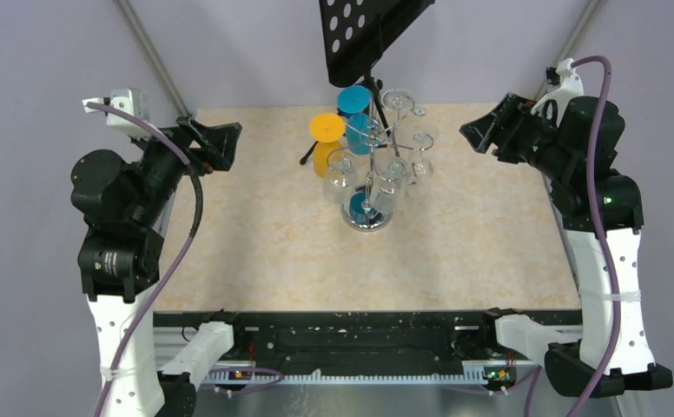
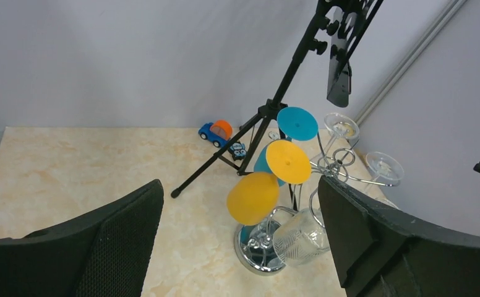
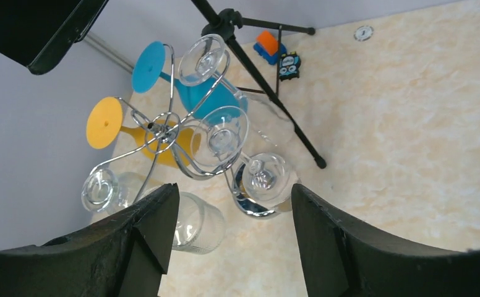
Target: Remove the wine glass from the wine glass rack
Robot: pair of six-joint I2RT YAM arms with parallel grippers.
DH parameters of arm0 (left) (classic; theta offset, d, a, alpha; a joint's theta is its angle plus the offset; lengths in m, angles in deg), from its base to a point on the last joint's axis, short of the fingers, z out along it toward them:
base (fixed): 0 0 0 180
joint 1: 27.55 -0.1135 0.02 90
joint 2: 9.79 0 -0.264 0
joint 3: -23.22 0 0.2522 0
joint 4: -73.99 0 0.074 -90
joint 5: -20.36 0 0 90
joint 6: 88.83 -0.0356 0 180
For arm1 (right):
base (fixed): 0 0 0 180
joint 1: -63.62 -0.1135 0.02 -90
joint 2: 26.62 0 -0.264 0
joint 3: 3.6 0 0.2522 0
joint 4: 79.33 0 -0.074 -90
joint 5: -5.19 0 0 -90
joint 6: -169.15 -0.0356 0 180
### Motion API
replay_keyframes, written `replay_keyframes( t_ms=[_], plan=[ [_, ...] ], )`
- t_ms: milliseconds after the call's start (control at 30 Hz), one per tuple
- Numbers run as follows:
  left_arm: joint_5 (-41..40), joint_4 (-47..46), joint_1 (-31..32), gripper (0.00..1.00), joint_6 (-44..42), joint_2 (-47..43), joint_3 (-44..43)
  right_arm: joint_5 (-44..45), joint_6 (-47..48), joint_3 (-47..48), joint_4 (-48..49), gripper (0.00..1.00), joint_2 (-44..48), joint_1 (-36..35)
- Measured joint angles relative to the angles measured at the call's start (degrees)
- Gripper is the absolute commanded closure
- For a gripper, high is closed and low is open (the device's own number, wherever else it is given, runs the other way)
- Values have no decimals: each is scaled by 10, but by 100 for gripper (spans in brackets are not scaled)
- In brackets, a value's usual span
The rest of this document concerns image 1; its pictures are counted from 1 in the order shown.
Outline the yellow plastic wine glass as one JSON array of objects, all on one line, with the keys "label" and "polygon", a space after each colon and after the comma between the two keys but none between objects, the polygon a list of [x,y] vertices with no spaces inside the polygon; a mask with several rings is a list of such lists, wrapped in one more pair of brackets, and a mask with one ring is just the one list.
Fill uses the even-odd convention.
[{"label": "yellow plastic wine glass", "polygon": [[338,114],[324,112],[314,116],[308,128],[316,141],[312,155],[313,170],[319,178],[324,178],[328,155],[341,147],[340,139],[345,134],[345,123]]}]

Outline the clear ribbed wine glass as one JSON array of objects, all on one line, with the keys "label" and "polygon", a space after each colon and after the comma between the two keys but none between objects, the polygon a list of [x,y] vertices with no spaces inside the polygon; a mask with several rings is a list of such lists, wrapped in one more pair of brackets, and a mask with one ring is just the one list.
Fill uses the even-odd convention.
[{"label": "clear ribbed wine glass", "polygon": [[389,158],[375,174],[371,205],[385,214],[394,212],[406,193],[409,177],[410,165],[405,159]]}]

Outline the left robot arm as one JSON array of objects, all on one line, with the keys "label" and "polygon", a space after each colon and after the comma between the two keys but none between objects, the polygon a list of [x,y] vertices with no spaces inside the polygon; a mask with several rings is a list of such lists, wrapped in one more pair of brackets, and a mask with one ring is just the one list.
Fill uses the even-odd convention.
[{"label": "left robot arm", "polygon": [[71,172],[72,205],[88,230],[77,256],[82,290],[96,324],[102,391],[97,416],[157,416],[170,405],[191,406],[191,371],[155,364],[152,304],[171,278],[159,269],[164,243],[159,221],[180,180],[195,192],[190,236],[203,215],[201,178],[229,170],[242,126],[206,126],[180,117],[158,129],[109,115],[107,124],[142,151],[136,162],[101,149]]}]

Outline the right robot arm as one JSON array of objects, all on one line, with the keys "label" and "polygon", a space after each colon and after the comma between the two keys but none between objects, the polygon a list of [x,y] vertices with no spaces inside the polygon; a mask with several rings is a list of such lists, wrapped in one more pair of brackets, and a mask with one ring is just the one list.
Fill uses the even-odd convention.
[{"label": "right robot arm", "polygon": [[510,310],[488,311],[480,351],[510,349],[541,366],[558,394],[604,398],[673,384],[652,353],[641,308],[638,248],[644,225],[640,189],[613,167],[624,118],[611,102],[577,96],[534,103],[509,94],[460,134],[478,153],[524,163],[547,178],[574,261],[582,334],[572,337]]}]

